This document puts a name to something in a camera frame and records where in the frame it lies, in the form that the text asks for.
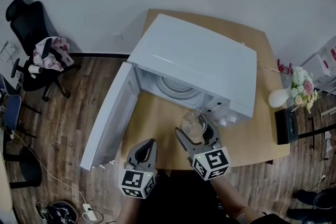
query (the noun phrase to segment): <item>white cable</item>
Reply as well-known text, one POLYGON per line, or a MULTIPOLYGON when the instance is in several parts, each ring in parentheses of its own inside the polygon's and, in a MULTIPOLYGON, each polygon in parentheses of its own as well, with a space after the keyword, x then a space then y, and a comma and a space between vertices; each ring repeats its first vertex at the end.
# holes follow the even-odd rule
POLYGON ((23 139, 22 139, 20 136, 18 136, 15 132, 13 132, 13 133, 14 133, 14 135, 16 135, 16 136, 21 140, 21 142, 22 142, 22 143, 23 143, 23 144, 24 144, 24 145, 25 145, 25 146, 26 146, 26 147, 33 153, 33 155, 35 156, 35 158, 37 159, 37 161, 40 163, 40 165, 47 171, 47 173, 48 173, 51 177, 53 177, 53 178, 56 179, 57 181, 60 181, 60 182, 63 183, 64 185, 66 185, 66 186, 68 186, 68 187, 70 187, 70 188, 72 188, 72 189, 78 191, 79 194, 83 197, 83 200, 84 200, 85 204, 87 203, 86 200, 85 200, 85 197, 84 197, 83 193, 82 193, 80 190, 76 189, 75 187, 72 187, 72 186, 68 185, 67 183, 64 183, 62 180, 60 180, 60 179, 58 179, 57 177, 53 176, 53 175, 51 174, 51 172, 49 172, 48 169, 44 166, 44 164, 38 159, 38 157, 35 155, 34 151, 32 151, 32 149, 31 149, 29 146, 26 145, 25 141, 23 141, 23 139))
POLYGON ((266 68, 262 67, 262 65, 260 64, 260 62, 259 62, 258 59, 257 59, 257 62, 258 62, 258 64, 260 65, 260 67, 261 67, 263 70, 265 70, 265 71, 274 71, 274 72, 281 73, 279 70, 276 70, 276 69, 274 69, 274 68, 266 69, 266 68))

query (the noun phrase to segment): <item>flower bouquet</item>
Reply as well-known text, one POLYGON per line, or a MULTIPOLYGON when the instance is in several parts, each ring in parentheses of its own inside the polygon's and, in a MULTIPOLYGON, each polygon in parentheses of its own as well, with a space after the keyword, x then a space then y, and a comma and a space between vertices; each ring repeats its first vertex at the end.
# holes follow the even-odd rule
POLYGON ((302 67, 293 68, 291 96, 294 98, 296 106, 292 111, 299 107, 305 107, 310 113, 310 109, 318 99, 319 95, 317 91, 314 90, 314 84, 311 77, 302 67))

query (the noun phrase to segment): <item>human arm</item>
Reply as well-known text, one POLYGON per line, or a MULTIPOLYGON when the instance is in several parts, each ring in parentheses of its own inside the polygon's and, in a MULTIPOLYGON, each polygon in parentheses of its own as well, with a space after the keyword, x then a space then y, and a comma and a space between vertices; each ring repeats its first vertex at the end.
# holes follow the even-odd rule
POLYGON ((247 223, 261 217, 261 215, 252 210, 238 191, 225 179, 219 176, 210 180, 224 210, 230 218, 236 219, 244 214, 247 223))
POLYGON ((126 197, 117 218, 117 224, 135 224, 137 221, 141 199, 126 197))

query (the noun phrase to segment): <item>power adapter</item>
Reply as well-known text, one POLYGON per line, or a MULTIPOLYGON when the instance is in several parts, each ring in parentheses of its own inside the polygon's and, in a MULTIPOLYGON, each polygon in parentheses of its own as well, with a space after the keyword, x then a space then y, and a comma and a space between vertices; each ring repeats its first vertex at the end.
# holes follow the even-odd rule
POLYGON ((89 218, 91 221, 97 221, 97 216, 95 212, 93 211, 92 207, 90 204, 83 204, 83 208, 85 210, 85 215, 89 218))

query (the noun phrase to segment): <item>table surface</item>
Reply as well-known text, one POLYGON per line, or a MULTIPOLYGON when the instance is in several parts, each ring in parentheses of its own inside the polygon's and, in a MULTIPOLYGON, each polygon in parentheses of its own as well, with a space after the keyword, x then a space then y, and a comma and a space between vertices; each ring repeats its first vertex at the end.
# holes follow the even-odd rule
MULTIPOLYGON (((254 28, 226 20, 198 14, 149 9, 143 32, 158 14, 166 14, 210 29, 257 52, 264 68, 277 69, 273 51, 266 34, 254 28)), ((222 145, 227 147, 232 166, 250 165, 266 162, 290 154, 290 145, 277 144, 277 132, 273 109, 268 105, 271 91, 282 89, 280 75, 264 71, 257 66, 257 83, 254 113, 251 120, 231 127, 219 128, 222 145)), ((141 91, 130 122, 123 137, 121 162, 129 150, 140 142, 154 138, 158 143, 157 169, 192 169, 185 152, 178 142, 174 129, 179 126, 189 109, 158 96, 141 91)))

